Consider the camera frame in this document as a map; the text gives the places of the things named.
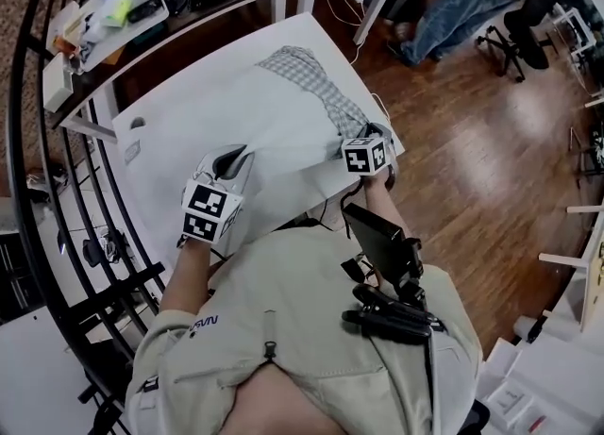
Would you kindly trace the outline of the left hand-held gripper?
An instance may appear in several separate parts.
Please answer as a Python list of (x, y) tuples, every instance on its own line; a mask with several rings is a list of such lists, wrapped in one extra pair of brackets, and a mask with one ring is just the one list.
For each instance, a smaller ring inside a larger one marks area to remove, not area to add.
[(254, 152), (244, 153), (246, 148), (246, 144), (223, 145), (201, 159), (195, 179), (187, 180), (182, 195), (183, 235), (228, 247), (255, 160)]

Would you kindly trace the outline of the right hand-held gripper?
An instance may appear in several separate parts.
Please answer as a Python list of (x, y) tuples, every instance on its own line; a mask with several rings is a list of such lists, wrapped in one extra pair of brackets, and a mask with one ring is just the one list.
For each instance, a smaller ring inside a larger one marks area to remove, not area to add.
[(347, 139), (342, 143), (341, 151), (347, 171), (360, 177), (387, 171), (385, 186), (391, 189), (398, 172), (392, 140), (389, 127), (379, 123), (367, 124), (356, 139)]

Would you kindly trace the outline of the white pillow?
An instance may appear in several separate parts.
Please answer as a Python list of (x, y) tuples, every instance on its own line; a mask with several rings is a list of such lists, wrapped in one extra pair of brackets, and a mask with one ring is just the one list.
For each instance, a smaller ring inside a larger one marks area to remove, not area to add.
[[(130, 130), (135, 117), (146, 125)], [(184, 73), (119, 114), (113, 127), (136, 209), (158, 243), (175, 240), (187, 180), (210, 150), (223, 145), (246, 144), (245, 151), (255, 153), (244, 195), (258, 232), (333, 194), (312, 172), (342, 141), (323, 104), (259, 66), (210, 86)]]

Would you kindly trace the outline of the grey checked pillowcase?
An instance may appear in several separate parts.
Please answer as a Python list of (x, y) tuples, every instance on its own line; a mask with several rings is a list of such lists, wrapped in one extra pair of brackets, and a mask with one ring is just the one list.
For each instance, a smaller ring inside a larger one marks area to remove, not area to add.
[(285, 45), (257, 66), (316, 96), (343, 138), (359, 137), (369, 124), (364, 112), (333, 83), (310, 49)]

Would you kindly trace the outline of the person's left forearm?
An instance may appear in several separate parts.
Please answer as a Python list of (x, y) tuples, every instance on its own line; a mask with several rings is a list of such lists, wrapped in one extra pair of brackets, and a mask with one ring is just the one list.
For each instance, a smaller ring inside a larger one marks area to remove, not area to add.
[(176, 267), (163, 292), (159, 311), (197, 314), (210, 298), (209, 282), (222, 262), (210, 264), (210, 245), (189, 238), (180, 248)]

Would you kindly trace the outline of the person's right forearm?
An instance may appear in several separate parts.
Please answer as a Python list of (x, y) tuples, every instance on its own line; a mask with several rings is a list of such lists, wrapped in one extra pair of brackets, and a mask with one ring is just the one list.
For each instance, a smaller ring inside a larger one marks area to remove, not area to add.
[(392, 197), (386, 188), (390, 177), (389, 169), (385, 168), (374, 176), (366, 176), (363, 180), (367, 209), (388, 222), (402, 228), (406, 238), (411, 237), (409, 227), (397, 210)]

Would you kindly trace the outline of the black metal railing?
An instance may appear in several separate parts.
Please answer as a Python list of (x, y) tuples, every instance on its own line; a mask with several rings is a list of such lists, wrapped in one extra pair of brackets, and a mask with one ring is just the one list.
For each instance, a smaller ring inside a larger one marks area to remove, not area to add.
[[(119, 431), (131, 435), (122, 421), (126, 382), (131, 374), (134, 352), (123, 336), (119, 322), (127, 321), (141, 333), (147, 330), (138, 307), (158, 310), (157, 299), (146, 289), (146, 282), (163, 283), (159, 277), (161, 263), (145, 260), (138, 268), (128, 256), (126, 239), (118, 230), (109, 212), (109, 204), (101, 191), (99, 176), (94, 170), (91, 136), (81, 134), (80, 146), (93, 193), (99, 203), (103, 218), (107, 221), (109, 237), (117, 244), (120, 259), (126, 266), (127, 275), (119, 278), (112, 263), (104, 253), (99, 236), (94, 230), (92, 216), (85, 204), (81, 186), (76, 177), (76, 165), (69, 134), (61, 127), (61, 138), (67, 174), (67, 188), (75, 196), (76, 210), (84, 224), (87, 245), (81, 246), (73, 239), (65, 218), (65, 210), (59, 202), (60, 191), (54, 182), (49, 184), (51, 211), (58, 222), (59, 239), (66, 249), (68, 265), (75, 271), (79, 286), (84, 290), (83, 300), (71, 305), (58, 283), (58, 269), (52, 267), (34, 219), (32, 201), (26, 187), (26, 168), (23, 148), (23, 80), (26, 58), (36, 55), (36, 103), (33, 114), (37, 126), (38, 146), (42, 169), (51, 174), (52, 160), (48, 149), (48, 112), (42, 104), (42, 69), (51, 59), (50, 50), (33, 35), (40, 0), (29, 0), (20, 26), (11, 66), (8, 113), (7, 113), (7, 163), (11, 199), (16, 222), (30, 273), (33, 275), (43, 302), (67, 343), (69, 353), (80, 363), (88, 384), (79, 394), (80, 404), (94, 402), (94, 418), (84, 430), (84, 435), (117, 435)], [(55, 0), (48, 0), (43, 22), (48, 25)]]

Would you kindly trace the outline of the dark-top table white legs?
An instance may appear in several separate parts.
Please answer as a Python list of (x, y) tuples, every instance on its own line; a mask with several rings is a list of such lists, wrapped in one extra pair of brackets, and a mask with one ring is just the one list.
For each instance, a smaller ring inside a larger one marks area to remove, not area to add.
[[(53, 129), (64, 127), (104, 142), (116, 143), (114, 130), (93, 119), (92, 114), (100, 111), (94, 99), (103, 95), (112, 98), (113, 81), (166, 44), (208, 21), (257, 1), (259, 0), (227, 0), (217, 6), (187, 10), (177, 16), (169, 15), (166, 20), (117, 50), (91, 71), (76, 75), (72, 96), (57, 112), (49, 116), (50, 126)], [(271, 0), (271, 7), (274, 23), (285, 18), (286, 0)]]

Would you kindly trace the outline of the white tray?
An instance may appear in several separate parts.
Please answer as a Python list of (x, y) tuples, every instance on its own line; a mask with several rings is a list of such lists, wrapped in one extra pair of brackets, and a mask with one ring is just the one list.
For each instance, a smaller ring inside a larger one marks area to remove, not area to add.
[[(102, 7), (103, 1), (104, 0), (101, 0), (100, 5), (92, 13), (97, 15), (99, 18), (100, 14), (98, 10)], [(147, 0), (133, 0), (132, 8), (135, 8), (145, 1)], [(152, 16), (145, 18), (136, 24), (130, 24), (126, 20), (126, 23), (123, 27), (106, 26), (108, 34), (102, 42), (96, 44), (89, 42), (80, 43), (79, 69), (83, 72), (91, 71), (117, 50), (123, 48), (129, 42), (134, 41), (149, 29), (166, 20), (169, 17), (169, 9), (167, 8), (164, 0), (161, 0), (161, 2), (162, 9), (159, 9)]]

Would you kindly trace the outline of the black case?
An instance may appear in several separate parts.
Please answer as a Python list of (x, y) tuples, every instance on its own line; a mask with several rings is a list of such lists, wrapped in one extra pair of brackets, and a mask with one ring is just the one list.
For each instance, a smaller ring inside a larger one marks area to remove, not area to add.
[(126, 19), (130, 24), (136, 24), (143, 19), (152, 16), (159, 9), (162, 9), (161, 0), (147, 0), (133, 8), (126, 15)]

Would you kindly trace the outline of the black office chair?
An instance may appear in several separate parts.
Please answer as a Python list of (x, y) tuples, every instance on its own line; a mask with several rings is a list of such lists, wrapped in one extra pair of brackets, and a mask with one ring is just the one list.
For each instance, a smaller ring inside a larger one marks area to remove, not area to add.
[(543, 71), (549, 67), (545, 49), (551, 47), (556, 54), (559, 54), (559, 51), (548, 33), (545, 34), (544, 39), (539, 39), (533, 29), (554, 10), (556, 4), (556, 0), (525, 0), (521, 8), (504, 14), (503, 23), (509, 32), (508, 37), (505, 37), (496, 26), (489, 25), (485, 33), (476, 38), (477, 46), (485, 43), (490, 49), (494, 47), (504, 54), (503, 65), (497, 73), (498, 76), (505, 76), (513, 65), (517, 71), (515, 81), (524, 82), (526, 76), (519, 60), (523, 60), (536, 71)]

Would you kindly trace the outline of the white box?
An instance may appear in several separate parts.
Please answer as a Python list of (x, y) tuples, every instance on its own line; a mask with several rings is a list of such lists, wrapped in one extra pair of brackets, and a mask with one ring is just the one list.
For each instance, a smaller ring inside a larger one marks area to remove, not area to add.
[(58, 109), (73, 94), (72, 72), (68, 58), (58, 53), (48, 62), (42, 71), (43, 107), (50, 112)]

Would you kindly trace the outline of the white plastic bag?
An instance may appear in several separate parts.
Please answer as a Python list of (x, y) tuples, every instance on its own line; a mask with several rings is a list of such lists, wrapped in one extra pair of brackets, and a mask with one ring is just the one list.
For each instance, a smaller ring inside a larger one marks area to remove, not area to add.
[(107, 28), (101, 23), (100, 18), (95, 14), (89, 14), (84, 19), (84, 28), (81, 34), (80, 42), (99, 43), (102, 42), (108, 34)]

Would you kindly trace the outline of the yellow-green item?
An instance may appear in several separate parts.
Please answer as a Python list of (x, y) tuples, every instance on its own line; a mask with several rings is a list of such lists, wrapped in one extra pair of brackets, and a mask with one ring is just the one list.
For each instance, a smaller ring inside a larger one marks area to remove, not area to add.
[(123, 27), (132, 5), (133, 0), (104, 0), (98, 10), (100, 24), (107, 27)]

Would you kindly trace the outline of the black clamp mount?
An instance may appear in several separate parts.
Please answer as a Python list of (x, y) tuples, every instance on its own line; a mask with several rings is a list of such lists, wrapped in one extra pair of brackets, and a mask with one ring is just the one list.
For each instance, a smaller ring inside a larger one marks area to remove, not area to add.
[(376, 336), (396, 343), (427, 343), (434, 332), (445, 332), (445, 325), (427, 309), (425, 291), (407, 281), (391, 297), (368, 284), (359, 284), (353, 295), (360, 302), (354, 310), (342, 313), (342, 320), (356, 325), (365, 336)]

